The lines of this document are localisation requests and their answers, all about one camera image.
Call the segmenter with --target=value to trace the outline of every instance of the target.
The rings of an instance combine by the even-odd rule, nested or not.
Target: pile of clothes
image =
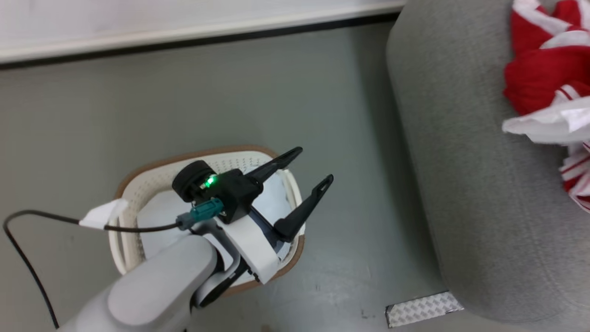
[[[590,3],[561,0],[550,15],[537,0],[514,0],[510,23],[504,94],[520,116],[502,128],[567,146],[564,188],[590,212]]]

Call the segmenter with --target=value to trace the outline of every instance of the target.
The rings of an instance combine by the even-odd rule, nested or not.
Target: gray sofa
[[[545,1],[551,10],[555,4]],[[504,134],[510,0],[409,0],[388,63],[445,283],[472,313],[590,330],[590,214],[563,148]]]

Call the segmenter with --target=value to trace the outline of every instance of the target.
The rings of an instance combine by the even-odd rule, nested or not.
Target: black cable
[[[47,296],[47,292],[45,291],[45,287],[43,287],[43,284],[41,283],[41,280],[39,280],[39,276],[35,272],[35,269],[31,265],[31,262],[29,261],[27,256],[25,256],[25,253],[22,251],[21,247],[18,245],[17,241],[14,239],[14,237],[12,236],[12,233],[8,229],[8,223],[10,223],[10,221],[12,221],[13,219],[15,219],[17,217],[26,216],[26,215],[30,215],[30,214],[34,215],[34,216],[40,216],[40,217],[58,220],[60,222],[65,222],[65,223],[70,223],[70,224],[78,224],[80,221],[78,219],[59,216],[57,214],[47,213],[47,212],[38,211],[38,210],[23,210],[23,211],[12,213],[8,217],[6,217],[6,219],[4,220],[4,224],[2,225],[2,228],[4,229],[4,233],[6,233],[6,236],[8,236],[8,239],[10,240],[10,243],[12,244],[14,249],[16,249],[16,251],[18,252],[18,254],[21,257],[21,259],[23,260],[23,262],[25,262],[25,265],[27,266],[33,279],[35,280],[35,283],[37,284],[39,291],[41,291],[41,295],[43,295],[43,300],[45,300],[45,305],[47,306],[47,310],[49,311],[49,315],[51,316],[51,321],[53,322],[53,326],[57,330],[58,328],[60,328],[60,324],[57,321],[57,317],[55,316],[55,311],[53,310],[53,306],[51,305],[51,302],[49,301],[49,297]],[[116,232],[125,232],[125,233],[148,233],[148,232],[159,232],[161,230],[173,229],[175,227],[178,227],[178,225],[179,225],[179,223],[174,223],[174,224],[168,224],[165,226],[146,227],[146,228],[130,228],[130,227],[117,227],[117,226],[107,225],[104,227],[104,229],[105,230],[113,230]]]

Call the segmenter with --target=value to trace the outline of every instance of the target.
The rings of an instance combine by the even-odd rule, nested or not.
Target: green light
[[[210,186],[213,185],[213,183],[215,183],[217,181],[217,175],[212,175],[210,176],[206,181],[205,181],[205,187],[209,188]]]

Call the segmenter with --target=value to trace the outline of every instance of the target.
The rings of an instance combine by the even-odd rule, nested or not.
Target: floor
[[[131,170],[224,145],[304,153],[303,193],[334,185],[298,264],[223,298],[193,331],[386,331],[388,304],[444,291],[385,65],[393,22],[0,72],[0,212],[81,217]],[[23,219],[14,233],[60,321],[117,277],[104,233]],[[3,330],[50,330],[24,264],[0,236]],[[517,331],[456,313],[400,328]]]

